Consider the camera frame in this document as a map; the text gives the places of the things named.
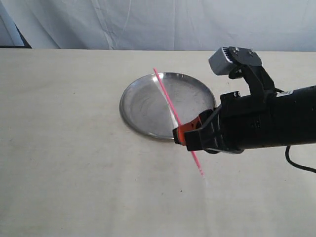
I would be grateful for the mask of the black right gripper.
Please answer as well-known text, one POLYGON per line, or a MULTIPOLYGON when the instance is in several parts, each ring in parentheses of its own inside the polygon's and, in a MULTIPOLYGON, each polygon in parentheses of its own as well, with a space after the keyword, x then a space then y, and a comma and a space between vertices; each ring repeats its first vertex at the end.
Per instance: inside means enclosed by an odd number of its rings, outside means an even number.
POLYGON ((263 96, 240 96, 238 91, 220 96, 221 109, 208 109, 192 121, 172 130, 175 144, 188 151, 240 154, 244 150, 272 146, 270 90, 263 96))

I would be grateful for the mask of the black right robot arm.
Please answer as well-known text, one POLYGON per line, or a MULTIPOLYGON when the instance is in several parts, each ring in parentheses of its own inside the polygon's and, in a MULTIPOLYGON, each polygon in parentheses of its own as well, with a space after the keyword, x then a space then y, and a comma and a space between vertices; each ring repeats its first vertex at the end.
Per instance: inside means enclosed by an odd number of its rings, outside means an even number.
POLYGON ((188 151, 240 154, 244 150, 312 144, 316 141, 316 88, 267 91, 264 98, 230 92, 221 104, 173 129, 188 151))

